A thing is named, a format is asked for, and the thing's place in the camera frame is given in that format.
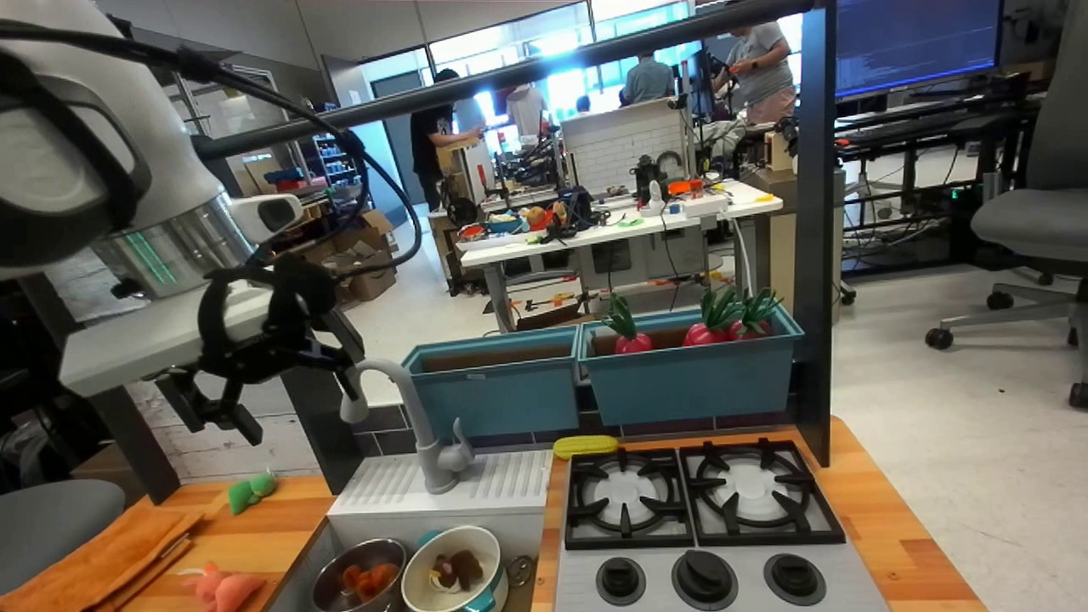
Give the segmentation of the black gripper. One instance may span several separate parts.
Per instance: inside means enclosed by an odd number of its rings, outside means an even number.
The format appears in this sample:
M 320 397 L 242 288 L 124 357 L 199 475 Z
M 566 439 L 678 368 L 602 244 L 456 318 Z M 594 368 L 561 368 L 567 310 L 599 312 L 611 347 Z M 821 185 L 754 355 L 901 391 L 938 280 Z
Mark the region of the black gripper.
M 234 284 L 269 293 L 252 338 L 227 330 Z M 234 428 L 249 447 L 261 441 L 261 425 L 242 406 L 245 383 L 261 383 L 289 368 L 318 368 L 348 380 L 348 370 L 363 360 L 363 341 L 336 304 L 336 277 L 303 259 L 211 273 L 199 304 L 199 338 L 199 360 L 169 368 L 160 391 L 191 431 Z

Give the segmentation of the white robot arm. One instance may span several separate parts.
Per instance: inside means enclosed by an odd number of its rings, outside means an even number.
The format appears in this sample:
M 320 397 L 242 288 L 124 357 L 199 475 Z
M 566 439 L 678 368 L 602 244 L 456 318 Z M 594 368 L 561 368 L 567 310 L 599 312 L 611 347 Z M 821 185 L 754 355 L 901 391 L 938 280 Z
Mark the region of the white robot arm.
M 143 230 L 199 249 L 184 226 L 227 216 L 233 196 L 199 161 L 157 67 L 234 88 L 245 80 L 189 49 L 128 42 L 91 0 L 4 0 L 0 20 L 4 144 L 31 161 L 4 179 L 4 264 L 36 269 Z M 322 269 L 267 264 L 252 249 L 202 256 L 191 330 L 202 351 L 168 375 L 199 420 L 260 441 L 240 395 L 289 368 L 330 370 L 348 397 L 339 420 L 356 420 L 363 344 L 336 322 Z

